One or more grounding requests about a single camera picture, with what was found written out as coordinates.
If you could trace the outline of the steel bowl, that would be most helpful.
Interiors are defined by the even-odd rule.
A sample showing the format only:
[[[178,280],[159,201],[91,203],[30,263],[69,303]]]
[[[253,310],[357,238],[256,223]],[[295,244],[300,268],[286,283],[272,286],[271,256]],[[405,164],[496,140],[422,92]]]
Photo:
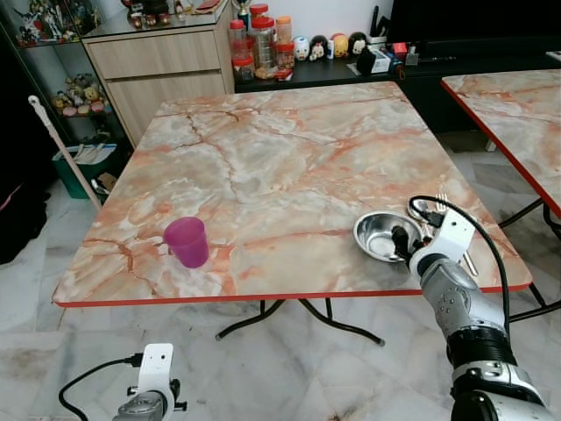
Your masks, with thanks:
[[[398,258],[394,253],[392,228],[404,227],[408,217],[389,211],[376,211],[360,217],[353,228],[354,240],[361,248],[376,260],[385,263],[406,263],[408,258]]]

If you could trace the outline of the steel fork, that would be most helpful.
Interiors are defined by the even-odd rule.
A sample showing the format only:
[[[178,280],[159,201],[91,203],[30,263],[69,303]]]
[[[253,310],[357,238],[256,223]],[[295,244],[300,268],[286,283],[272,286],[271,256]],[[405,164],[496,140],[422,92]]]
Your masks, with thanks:
[[[444,189],[441,189],[441,191],[437,193],[437,199],[441,199],[444,201],[449,199]],[[446,211],[448,211],[448,207],[446,207],[444,203],[439,203],[437,205],[437,211],[445,213]],[[478,269],[476,268],[476,265],[474,265],[472,256],[470,255],[468,250],[465,250],[464,256],[462,256],[462,264],[464,264],[465,268],[468,269],[468,272],[472,274],[472,277],[479,276]]]

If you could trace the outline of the orange marble folding table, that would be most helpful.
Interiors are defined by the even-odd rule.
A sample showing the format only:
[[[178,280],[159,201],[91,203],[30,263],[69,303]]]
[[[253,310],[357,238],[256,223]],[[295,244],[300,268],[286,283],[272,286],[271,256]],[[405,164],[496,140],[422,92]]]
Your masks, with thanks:
[[[550,217],[561,216],[561,69],[452,75],[441,83],[538,194],[501,227],[544,203],[543,221],[560,237]]]
[[[64,308],[416,296],[400,265],[362,253],[364,214],[405,214],[444,189],[501,250],[510,291],[533,280],[393,82],[168,101],[53,290]],[[163,233],[196,217],[209,259],[185,268]]]

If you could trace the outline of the black TV console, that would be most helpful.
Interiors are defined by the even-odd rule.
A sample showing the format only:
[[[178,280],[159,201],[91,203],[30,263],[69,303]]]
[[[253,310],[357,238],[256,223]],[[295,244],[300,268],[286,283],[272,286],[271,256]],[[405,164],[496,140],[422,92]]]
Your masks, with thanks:
[[[560,36],[428,41],[418,47],[421,63],[417,67],[405,67],[402,77],[395,69],[388,73],[357,75],[349,68],[353,59],[297,61],[294,75],[287,82],[249,82],[236,85],[235,91],[248,93],[360,82],[396,82],[433,132],[460,132],[473,130],[477,125],[444,88],[444,77],[557,69],[561,68],[560,61],[548,53],[560,49]]]

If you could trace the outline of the small white box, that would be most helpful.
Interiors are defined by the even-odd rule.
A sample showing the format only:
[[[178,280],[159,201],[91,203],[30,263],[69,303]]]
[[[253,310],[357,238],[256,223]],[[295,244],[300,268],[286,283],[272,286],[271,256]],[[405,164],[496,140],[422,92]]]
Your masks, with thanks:
[[[392,60],[390,60],[389,57],[381,51],[381,49],[367,49],[366,53],[368,59],[370,60],[368,67],[370,74],[380,74],[389,71]]]

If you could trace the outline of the black haired doll figurine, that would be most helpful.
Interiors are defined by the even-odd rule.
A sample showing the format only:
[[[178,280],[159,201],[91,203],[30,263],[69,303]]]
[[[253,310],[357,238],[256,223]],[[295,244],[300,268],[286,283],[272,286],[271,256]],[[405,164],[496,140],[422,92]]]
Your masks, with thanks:
[[[323,35],[316,35],[309,41],[308,61],[320,61],[325,59],[326,53],[329,51],[331,41]]]

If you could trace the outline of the small red lid jar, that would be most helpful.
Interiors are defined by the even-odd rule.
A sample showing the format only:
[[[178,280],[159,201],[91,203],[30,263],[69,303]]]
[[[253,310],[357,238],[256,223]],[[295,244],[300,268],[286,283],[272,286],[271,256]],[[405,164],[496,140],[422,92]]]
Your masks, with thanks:
[[[255,81],[255,61],[251,56],[239,56],[231,61],[233,79],[236,84]]]
[[[293,41],[277,43],[275,52],[278,72],[292,71],[295,65],[295,44]]]

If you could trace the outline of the black television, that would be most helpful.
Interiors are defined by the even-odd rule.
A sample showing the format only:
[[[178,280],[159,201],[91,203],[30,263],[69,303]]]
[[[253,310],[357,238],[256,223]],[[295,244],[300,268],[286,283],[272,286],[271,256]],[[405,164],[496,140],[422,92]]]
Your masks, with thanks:
[[[557,35],[560,0],[395,0],[392,43]]]

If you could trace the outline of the black bag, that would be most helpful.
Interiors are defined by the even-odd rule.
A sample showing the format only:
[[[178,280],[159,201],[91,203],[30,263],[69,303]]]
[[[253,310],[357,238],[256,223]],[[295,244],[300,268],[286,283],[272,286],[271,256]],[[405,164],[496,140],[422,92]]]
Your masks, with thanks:
[[[0,266],[14,261],[45,227],[47,190],[37,181],[0,181]]]

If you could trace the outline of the big red lid jar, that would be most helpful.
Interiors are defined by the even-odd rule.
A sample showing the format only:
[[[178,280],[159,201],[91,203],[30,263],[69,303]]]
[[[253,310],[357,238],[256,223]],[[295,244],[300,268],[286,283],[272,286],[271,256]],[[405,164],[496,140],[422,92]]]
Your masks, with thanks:
[[[275,20],[259,15],[250,21],[252,24],[252,57],[255,61],[255,77],[258,80],[273,79],[278,69],[275,41]]]

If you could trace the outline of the orange lid jar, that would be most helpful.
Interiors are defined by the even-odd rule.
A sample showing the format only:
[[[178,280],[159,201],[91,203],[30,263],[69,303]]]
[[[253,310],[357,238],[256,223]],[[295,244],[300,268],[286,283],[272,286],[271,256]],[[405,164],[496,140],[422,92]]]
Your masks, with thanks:
[[[276,37],[275,45],[292,44],[292,17],[291,16],[278,16],[276,19]]]

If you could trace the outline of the green plastic bin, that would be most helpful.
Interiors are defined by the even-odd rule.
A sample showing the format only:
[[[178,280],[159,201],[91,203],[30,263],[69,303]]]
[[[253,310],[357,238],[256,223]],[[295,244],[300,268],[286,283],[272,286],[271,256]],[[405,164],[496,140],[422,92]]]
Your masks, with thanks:
[[[123,149],[115,143],[80,144],[79,146],[68,146],[67,150],[87,181],[95,180],[102,174],[119,177],[123,173],[124,165],[127,164],[131,152],[131,148],[128,146]],[[62,152],[55,153],[52,163],[59,173],[68,195],[72,199],[88,199],[87,192],[82,188]]]

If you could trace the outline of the white mop stick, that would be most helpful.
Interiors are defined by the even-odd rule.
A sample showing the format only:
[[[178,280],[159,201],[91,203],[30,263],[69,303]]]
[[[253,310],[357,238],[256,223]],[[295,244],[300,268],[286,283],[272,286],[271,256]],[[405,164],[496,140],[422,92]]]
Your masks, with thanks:
[[[85,193],[87,193],[87,198],[92,203],[92,207],[96,209],[96,212],[99,212],[102,208],[101,200],[97,197],[96,192],[93,191],[91,184],[89,184],[87,177],[85,177],[84,173],[82,173],[80,166],[77,165],[76,161],[74,161],[74,157],[67,149],[67,145],[65,145],[64,141],[61,140],[59,132],[57,129],[53,127],[53,123],[51,118],[48,117],[46,109],[43,107],[43,104],[40,103],[38,96],[28,96],[28,104],[30,104],[35,111],[36,115],[39,116],[41,124],[44,125],[46,128],[48,135],[51,136],[53,143],[59,148],[60,155],[64,157],[64,160],[67,162],[68,167],[71,168],[71,172],[74,174],[76,181],[79,182],[81,188]]]

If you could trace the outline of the light wooden drawer cabinet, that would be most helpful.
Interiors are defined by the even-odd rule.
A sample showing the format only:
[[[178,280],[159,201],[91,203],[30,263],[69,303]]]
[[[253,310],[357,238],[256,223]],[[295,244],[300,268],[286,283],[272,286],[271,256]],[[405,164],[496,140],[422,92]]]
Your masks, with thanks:
[[[171,25],[138,31],[120,11],[83,36],[130,143],[141,141],[164,102],[235,92],[228,40],[233,15],[231,0],[221,0],[213,13],[189,13]]]

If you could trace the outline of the glass toy display shelf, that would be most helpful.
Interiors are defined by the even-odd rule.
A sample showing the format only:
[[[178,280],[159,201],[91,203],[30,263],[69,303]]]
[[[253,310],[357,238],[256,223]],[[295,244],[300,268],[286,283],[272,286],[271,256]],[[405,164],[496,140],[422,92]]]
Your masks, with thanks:
[[[128,143],[82,45],[103,18],[96,0],[0,0],[0,40],[18,54],[33,95],[69,146]]]

